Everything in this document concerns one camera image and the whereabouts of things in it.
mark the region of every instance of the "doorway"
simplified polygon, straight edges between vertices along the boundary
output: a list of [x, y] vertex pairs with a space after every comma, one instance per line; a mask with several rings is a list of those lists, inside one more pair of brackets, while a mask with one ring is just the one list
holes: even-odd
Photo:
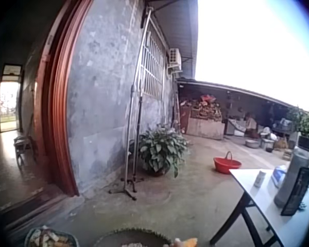
[[17, 99], [20, 84], [18, 82], [0, 83], [0, 130], [1, 132], [16, 130]]

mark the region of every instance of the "air conditioner unit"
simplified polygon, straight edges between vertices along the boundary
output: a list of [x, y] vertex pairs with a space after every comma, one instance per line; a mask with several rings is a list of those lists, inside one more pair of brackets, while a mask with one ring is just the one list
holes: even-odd
[[182, 68], [181, 54], [178, 48], [169, 49], [168, 68], [172, 68], [173, 70], [181, 70]]

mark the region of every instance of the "small white bottle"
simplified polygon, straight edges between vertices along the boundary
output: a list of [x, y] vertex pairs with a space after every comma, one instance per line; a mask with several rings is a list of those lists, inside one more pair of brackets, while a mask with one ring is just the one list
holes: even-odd
[[266, 176], [266, 173], [263, 170], [260, 170], [258, 175], [256, 176], [254, 186], [257, 188], [260, 188], [264, 181], [265, 176]]

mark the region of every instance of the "water bottle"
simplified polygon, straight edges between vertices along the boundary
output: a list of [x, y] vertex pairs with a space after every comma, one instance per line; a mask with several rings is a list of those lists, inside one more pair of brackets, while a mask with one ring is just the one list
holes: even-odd
[[277, 207], [284, 207], [294, 187], [301, 167], [309, 166], [309, 138], [300, 136], [292, 153], [292, 159], [278, 193], [274, 197]]

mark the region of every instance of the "window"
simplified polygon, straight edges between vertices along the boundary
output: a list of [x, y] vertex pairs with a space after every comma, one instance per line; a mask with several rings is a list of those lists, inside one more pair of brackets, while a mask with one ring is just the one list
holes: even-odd
[[149, 23], [141, 60], [141, 87], [143, 93], [162, 98], [165, 79], [165, 46], [152, 23]]

